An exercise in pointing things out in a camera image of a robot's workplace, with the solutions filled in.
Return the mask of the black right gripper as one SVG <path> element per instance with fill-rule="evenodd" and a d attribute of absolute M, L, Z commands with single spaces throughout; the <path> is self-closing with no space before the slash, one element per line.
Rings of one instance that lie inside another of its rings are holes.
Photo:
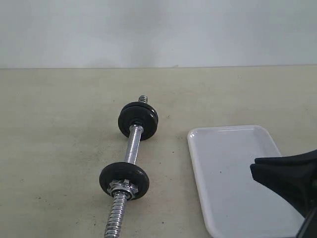
<path fill-rule="evenodd" d="M 253 179 L 272 190 L 303 217 L 296 238 L 317 238 L 317 150 L 285 157 L 255 158 Z"/>

